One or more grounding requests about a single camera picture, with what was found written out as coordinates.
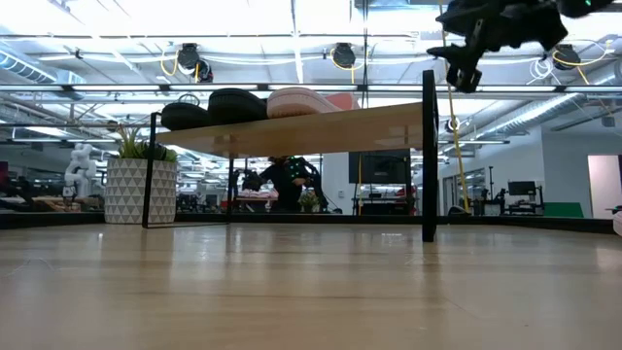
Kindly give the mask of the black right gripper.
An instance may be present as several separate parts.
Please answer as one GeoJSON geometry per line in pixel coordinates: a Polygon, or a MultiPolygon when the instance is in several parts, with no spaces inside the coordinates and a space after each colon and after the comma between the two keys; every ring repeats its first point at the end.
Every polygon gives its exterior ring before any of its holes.
{"type": "Polygon", "coordinates": [[[469,52],[497,52],[502,47],[518,49],[538,42],[547,51],[567,35],[557,6],[540,0],[454,0],[436,18],[444,31],[462,36],[464,46],[433,47],[427,54],[448,63],[446,81],[456,91],[473,93],[482,72],[469,63],[469,52]]]}

